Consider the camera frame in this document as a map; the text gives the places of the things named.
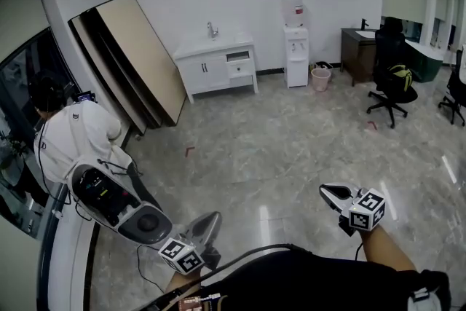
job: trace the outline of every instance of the black hair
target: black hair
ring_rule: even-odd
[[[52,71],[42,70],[28,84],[32,104],[40,111],[53,112],[66,105],[62,79]]]
[[[403,24],[399,18],[386,17],[384,23],[384,30],[387,33],[398,34],[403,31]]]

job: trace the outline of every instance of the person's arm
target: person's arm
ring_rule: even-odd
[[[201,269],[197,269],[196,271],[191,272],[189,275],[182,275],[181,273],[175,272],[173,274],[172,280],[167,285],[165,289],[165,293],[170,293],[171,291],[179,288],[180,286],[186,285],[193,280],[198,279],[201,276]],[[195,286],[195,291],[201,289],[201,284],[197,284]]]
[[[397,271],[416,271],[413,262],[381,226],[370,232],[360,231],[360,235],[368,261],[392,267]]]
[[[85,103],[86,105],[91,106],[93,117],[102,124],[107,138],[110,141],[118,138],[122,131],[122,123],[97,103],[92,101],[85,101]]]

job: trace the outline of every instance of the dark wooden cabinet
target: dark wooden cabinet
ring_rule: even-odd
[[[341,30],[341,70],[346,69],[356,82],[372,80],[372,71],[376,58],[376,41],[366,38],[356,31],[360,29],[343,28]]]

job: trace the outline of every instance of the pink trash can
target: pink trash can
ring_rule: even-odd
[[[312,87],[318,92],[327,90],[331,72],[328,69],[315,68],[311,71]]]

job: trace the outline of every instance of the cable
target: cable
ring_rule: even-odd
[[[88,219],[88,218],[85,218],[84,216],[82,216],[82,215],[79,213],[79,211],[78,211],[78,202],[79,202],[79,200],[76,201],[76,204],[75,204],[75,206],[74,206],[74,210],[76,210],[76,213],[77,213],[79,216],[81,216],[81,218],[83,218],[85,221],[92,221],[92,218],[89,218],[89,219]]]
[[[128,154],[128,156],[130,156],[130,159],[131,159],[131,162],[134,164],[134,168],[136,170],[136,173],[139,175],[139,176],[142,176],[144,175],[142,172],[139,171],[139,167],[138,167],[138,164],[136,163],[135,159],[131,157],[131,155]]]
[[[49,112],[49,101],[47,99],[47,113]],[[38,149],[37,149],[37,158],[39,158],[39,166],[41,167],[41,172],[42,172],[42,181],[44,182],[44,186],[45,186],[45,189],[47,190],[47,192],[49,192],[49,196],[51,198],[53,198],[55,201],[57,202],[61,202],[63,203],[64,205],[71,205],[71,197],[70,197],[70,194],[68,192],[68,199],[69,199],[69,202],[66,202],[66,197],[65,197],[65,201],[60,201],[60,199],[56,198],[55,196],[52,195],[52,193],[50,192],[50,189],[49,187],[47,186],[47,183],[45,181],[45,175],[44,175],[44,168],[42,167],[42,161],[41,161],[41,148],[42,148],[42,136],[44,136],[44,130],[45,130],[45,125],[47,124],[47,121],[44,123],[44,125],[42,126],[42,130],[41,130],[41,135],[39,136],[39,145],[38,145]]]
[[[162,290],[162,288],[159,287],[159,284],[155,283],[155,282],[152,281],[152,280],[149,280],[147,277],[144,277],[144,275],[143,275],[142,272],[141,272],[141,260],[140,260],[140,258],[139,258],[139,248],[140,248],[141,246],[145,246],[146,248],[155,250],[157,253],[158,253],[159,251],[158,251],[156,248],[151,248],[150,246],[139,245],[138,248],[136,249],[136,254],[138,255],[138,271],[139,271],[139,275],[141,275],[141,277],[142,277],[145,281],[149,281],[150,283],[154,284],[154,285],[162,292],[162,294],[163,294],[164,291]]]
[[[361,243],[361,245],[358,246],[358,249],[356,250],[356,256],[355,256],[355,261],[358,260],[358,254],[359,254],[359,250],[362,248],[363,246],[363,243]]]
[[[187,283],[186,285],[180,286],[179,288],[175,289],[174,291],[168,293],[168,294],[176,294],[177,296],[180,296],[181,294],[187,292],[189,289],[191,289],[193,286],[201,283],[202,281],[207,280],[208,278],[211,278],[212,276],[216,275],[217,273],[223,271],[224,269],[232,266],[233,264],[241,261],[242,259],[246,258],[247,256],[250,256],[252,254],[258,253],[259,251],[265,251],[269,249],[279,249],[279,248],[284,248],[288,250],[297,250],[297,251],[303,251],[305,253],[309,253],[308,251],[304,250],[303,248],[300,248],[299,246],[296,246],[294,244],[274,244],[274,245],[267,245],[263,246],[262,248],[256,248],[253,250],[249,250],[246,253],[244,253],[241,256],[238,256],[236,259],[233,259],[232,261],[228,262],[227,264],[224,264],[223,266],[215,269],[214,271],[209,272],[208,274],[199,277],[196,280],[193,280],[190,283]]]
[[[110,162],[110,161],[103,161],[103,160],[101,160],[101,159],[99,158],[99,159],[97,159],[97,163],[100,164],[100,165],[105,165],[105,167],[107,168],[107,170],[109,170],[109,171],[111,172],[112,175],[129,175],[129,174],[128,174],[128,169],[127,169],[127,168],[124,168],[124,167],[122,167],[122,166],[120,166],[120,165],[117,165],[117,164],[115,164],[115,163],[112,163],[112,162]],[[114,166],[114,167],[116,167],[116,168],[119,168],[119,169],[121,169],[121,170],[124,170],[124,171],[126,171],[126,173],[115,173],[108,165],[112,165],[112,166]]]

